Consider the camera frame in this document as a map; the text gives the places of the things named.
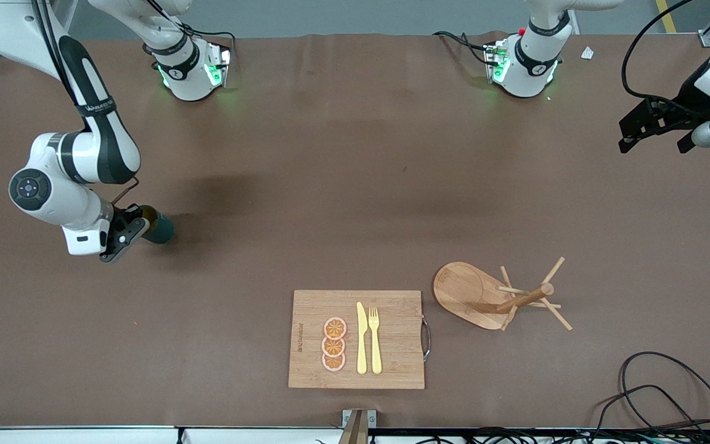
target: green led light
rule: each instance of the green led light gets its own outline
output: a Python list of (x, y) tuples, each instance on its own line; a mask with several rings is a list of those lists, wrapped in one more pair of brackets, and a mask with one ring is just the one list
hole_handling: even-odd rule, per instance
[(511, 67), (511, 60), (507, 57), (504, 61), (495, 68), (495, 81), (500, 83), (505, 79), (505, 73), (507, 73), (508, 68)]
[(553, 76), (555, 76), (555, 68), (558, 67), (558, 62), (555, 62), (555, 64), (552, 65), (552, 68), (550, 68), (550, 75), (547, 77), (547, 83), (552, 81)]
[(205, 70), (208, 73), (208, 77), (210, 78), (210, 83), (213, 86), (218, 86), (221, 84), (221, 70), (219, 70), (216, 67), (210, 67), (209, 65), (205, 64)]
[(169, 87), (169, 81), (166, 80), (166, 74), (163, 73), (163, 69), (158, 65), (158, 73), (160, 73), (161, 78), (163, 78), (163, 86)]

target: yellow fork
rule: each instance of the yellow fork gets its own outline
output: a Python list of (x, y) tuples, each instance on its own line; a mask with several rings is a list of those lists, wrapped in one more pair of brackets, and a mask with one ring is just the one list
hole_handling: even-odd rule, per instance
[(369, 307), (369, 329), (372, 330), (372, 372), (383, 372), (383, 359), (380, 357), (380, 341), (377, 339), (377, 329), (380, 328), (380, 313), (376, 306)]

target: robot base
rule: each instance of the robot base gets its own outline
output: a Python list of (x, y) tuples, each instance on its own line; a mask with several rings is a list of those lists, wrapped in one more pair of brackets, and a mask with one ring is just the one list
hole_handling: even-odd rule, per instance
[(173, 77), (174, 70), (169, 70), (166, 73), (158, 65), (163, 85), (169, 88), (175, 97), (186, 102), (200, 101), (209, 96), (215, 88), (225, 88), (229, 62), (231, 61), (231, 49), (229, 48), (202, 39), (195, 39), (194, 44), (205, 56), (187, 73), (185, 79), (175, 79)]
[(500, 85), (505, 92), (513, 96), (533, 97), (541, 93), (544, 86), (552, 81), (558, 62), (546, 73), (532, 76), (527, 68), (516, 61), (515, 47), (519, 39), (520, 36), (514, 34), (508, 39), (499, 40), (494, 47), (484, 48), (485, 60), (498, 64), (496, 67), (487, 65), (487, 79), (490, 83)]

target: table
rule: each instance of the table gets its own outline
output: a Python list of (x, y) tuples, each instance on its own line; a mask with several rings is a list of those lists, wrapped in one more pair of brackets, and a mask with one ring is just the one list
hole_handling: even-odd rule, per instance
[[(198, 103), (161, 87), (140, 43), (90, 42), (141, 147), (123, 202), (177, 227), (113, 266), (68, 256), (59, 228), (9, 202), (32, 139), (80, 123), (59, 82), (2, 60), (0, 425), (324, 426), (376, 408), (387, 427), (580, 427), (633, 352), (710, 381), (710, 151), (680, 155), (671, 134), (619, 153), (629, 38), (572, 37), (533, 99), (438, 37), (245, 39), (236, 88)], [(707, 55), (695, 36), (649, 36), (630, 81), (673, 96)], [(561, 255), (552, 300), (572, 332), (536, 309), (482, 331), (431, 294), (450, 261), (532, 287)], [(422, 290), (426, 390), (287, 388), (295, 289)], [(642, 360), (640, 382), (710, 416), (682, 371)], [(608, 425), (637, 421), (619, 408)]]

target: wooden stand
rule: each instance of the wooden stand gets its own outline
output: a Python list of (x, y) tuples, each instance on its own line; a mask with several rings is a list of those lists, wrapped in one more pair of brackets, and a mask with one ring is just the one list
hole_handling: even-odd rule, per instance
[(541, 284), (529, 292), (511, 286), (505, 267), (500, 267), (505, 281), (503, 285), (471, 264), (451, 262), (443, 266), (435, 276), (435, 297), (443, 308), (483, 329), (505, 331), (517, 309), (522, 306), (541, 306), (550, 310), (567, 331), (571, 331), (572, 326), (557, 310), (560, 305), (547, 301), (547, 296), (555, 292), (550, 281), (563, 261), (564, 258), (558, 259)]

